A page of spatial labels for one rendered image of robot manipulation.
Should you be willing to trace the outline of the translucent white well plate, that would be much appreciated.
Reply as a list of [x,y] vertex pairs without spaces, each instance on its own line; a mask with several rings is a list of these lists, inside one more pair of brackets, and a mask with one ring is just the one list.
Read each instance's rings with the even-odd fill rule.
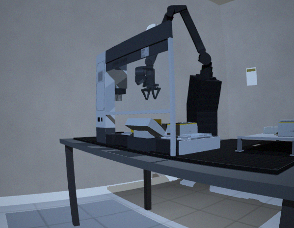
[[212,136],[212,134],[208,133],[195,133],[195,134],[184,134],[182,136],[187,136],[188,138],[206,138]]

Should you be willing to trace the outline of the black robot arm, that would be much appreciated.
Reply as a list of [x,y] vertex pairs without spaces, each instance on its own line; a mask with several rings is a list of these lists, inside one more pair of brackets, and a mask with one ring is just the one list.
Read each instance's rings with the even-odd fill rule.
[[165,16],[163,18],[162,23],[168,21],[168,20],[173,20],[173,14],[180,13],[189,33],[190,36],[194,42],[194,45],[197,49],[197,52],[200,54],[199,55],[199,62],[201,62],[202,69],[201,69],[201,74],[196,74],[196,77],[206,79],[206,80],[216,80],[216,77],[213,77],[213,72],[212,72],[212,62],[211,62],[211,56],[206,53],[205,46],[200,38],[200,35],[195,27],[195,24],[188,12],[187,6],[186,5],[171,5],[168,6],[167,8],[167,13],[165,13]]

